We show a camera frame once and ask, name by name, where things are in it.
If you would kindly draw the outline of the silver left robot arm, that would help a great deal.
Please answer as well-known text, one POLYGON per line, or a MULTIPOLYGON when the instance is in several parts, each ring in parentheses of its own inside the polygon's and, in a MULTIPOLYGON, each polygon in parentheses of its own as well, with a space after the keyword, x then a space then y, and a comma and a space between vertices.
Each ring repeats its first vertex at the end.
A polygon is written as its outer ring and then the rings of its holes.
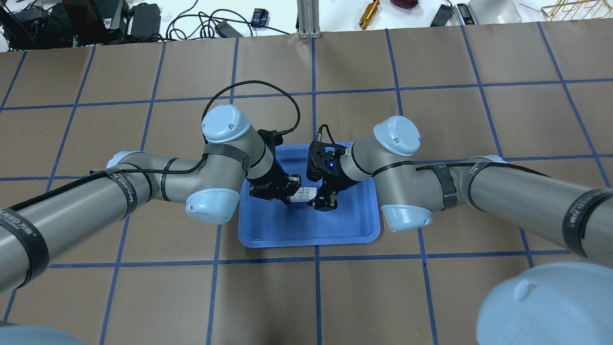
POLYGON ((154 199, 184 205, 191 218, 230 221, 244 181, 263 199, 289 202, 301 179, 288 175, 274 149, 300 124, 256 130, 235 105, 205 107, 198 161, 120 151, 103 170, 1 210, 1 294, 28 285, 50 264, 108 225, 154 199))

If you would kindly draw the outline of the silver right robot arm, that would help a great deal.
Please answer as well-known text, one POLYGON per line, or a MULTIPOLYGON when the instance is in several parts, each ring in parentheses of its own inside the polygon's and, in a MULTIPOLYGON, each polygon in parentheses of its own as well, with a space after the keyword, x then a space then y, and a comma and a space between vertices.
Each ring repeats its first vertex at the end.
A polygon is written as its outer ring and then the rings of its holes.
POLYGON ((324 143, 318 133, 306 175, 322 185, 309 205, 335 210, 341 191, 373 178, 396 233, 421 229, 434 212, 462 205, 515 223, 579 260, 536 266, 493 288, 478 312, 477 342, 610 345, 612 190, 567 183, 497 155, 416 166, 420 144, 416 125, 399 115, 348 147, 324 143))

